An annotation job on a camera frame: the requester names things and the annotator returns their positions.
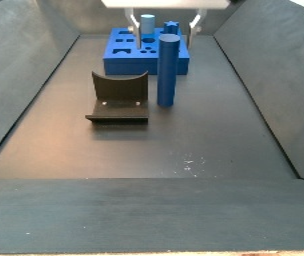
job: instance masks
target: gray wall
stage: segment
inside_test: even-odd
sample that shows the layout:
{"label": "gray wall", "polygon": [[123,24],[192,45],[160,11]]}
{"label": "gray wall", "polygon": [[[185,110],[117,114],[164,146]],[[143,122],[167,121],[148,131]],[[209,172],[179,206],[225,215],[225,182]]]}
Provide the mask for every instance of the gray wall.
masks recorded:
{"label": "gray wall", "polygon": [[[107,9],[101,0],[46,0],[46,2],[66,17],[81,34],[108,34],[112,27],[128,26],[124,10]],[[231,5],[225,10],[208,11],[201,33],[212,35],[239,6],[240,3]],[[163,26],[164,21],[179,21],[184,34],[188,30],[188,23],[192,21],[196,13],[195,10],[137,9],[135,11],[136,18],[144,13],[155,14],[157,26]]]}
{"label": "gray wall", "polygon": [[250,0],[215,37],[304,178],[304,8]]}
{"label": "gray wall", "polygon": [[0,1],[0,142],[79,37],[45,1]]}

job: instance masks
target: gray side panel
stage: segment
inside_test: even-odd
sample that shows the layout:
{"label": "gray side panel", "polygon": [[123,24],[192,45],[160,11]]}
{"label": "gray side panel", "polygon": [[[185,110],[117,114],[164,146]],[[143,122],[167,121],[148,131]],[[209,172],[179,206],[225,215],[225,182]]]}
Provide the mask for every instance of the gray side panel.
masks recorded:
{"label": "gray side panel", "polygon": [[0,253],[168,250],[304,250],[304,181],[0,180]]}
{"label": "gray side panel", "polygon": [[44,1],[0,2],[0,142],[79,33]]}
{"label": "gray side panel", "polygon": [[[83,34],[108,34],[112,27],[128,26],[124,10],[108,9],[101,0],[83,0],[81,4],[75,0],[46,0],[46,2],[65,16]],[[239,6],[240,3],[231,5],[225,10],[208,10],[201,33],[212,35]],[[137,19],[145,13],[156,15],[156,26],[159,27],[163,27],[165,21],[179,21],[183,34],[188,33],[188,24],[196,14],[195,10],[169,9],[136,9],[135,13]]]}
{"label": "gray side panel", "polygon": [[304,8],[251,0],[215,37],[304,178]]}

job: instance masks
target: hole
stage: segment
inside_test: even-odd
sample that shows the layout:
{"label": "hole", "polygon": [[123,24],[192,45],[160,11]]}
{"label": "hole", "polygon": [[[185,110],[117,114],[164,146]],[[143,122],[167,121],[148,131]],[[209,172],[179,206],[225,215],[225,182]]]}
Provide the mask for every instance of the hole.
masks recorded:
{"label": "hole", "polygon": [[113,49],[113,54],[119,53],[119,52],[125,52],[125,53],[131,53],[131,49]]}
{"label": "hole", "polygon": [[156,41],[155,38],[144,38],[144,39],[143,39],[143,42],[144,42],[144,43],[148,43],[148,44],[155,43],[155,41]]}

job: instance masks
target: blue cylinder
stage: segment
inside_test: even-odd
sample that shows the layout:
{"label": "blue cylinder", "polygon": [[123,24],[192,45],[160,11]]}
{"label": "blue cylinder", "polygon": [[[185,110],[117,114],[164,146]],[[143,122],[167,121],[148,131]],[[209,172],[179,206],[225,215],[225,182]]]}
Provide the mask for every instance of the blue cylinder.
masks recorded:
{"label": "blue cylinder", "polygon": [[155,15],[143,14],[140,19],[141,34],[155,34]]}
{"label": "blue cylinder", "polygon": [[157,105],[161,107],[171,107],[173,105],[179,44],[180,37],[177,35],[160,35],[157,59]]}
{"label": "blue cylinder", "polygon": [[168,21],[164,22],[164,34],[179,34],[179,22]]}

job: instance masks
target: blue peg board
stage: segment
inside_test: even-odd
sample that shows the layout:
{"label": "blue peg board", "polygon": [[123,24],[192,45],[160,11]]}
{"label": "blue peg board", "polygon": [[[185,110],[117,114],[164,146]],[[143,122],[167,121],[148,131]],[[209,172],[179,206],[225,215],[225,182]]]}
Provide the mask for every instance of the blue peg board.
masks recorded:
{"label": "blue peg board", "polygon": [[[127,28],[113,28],[104,53],[107,75],[157,74],[159,36],[163,28],[155,28],[155,34],[141,35],[141,48],[136,47],[136,37]],[[177,75],[188,74],[189,53],[179,30],[180,52]]]}

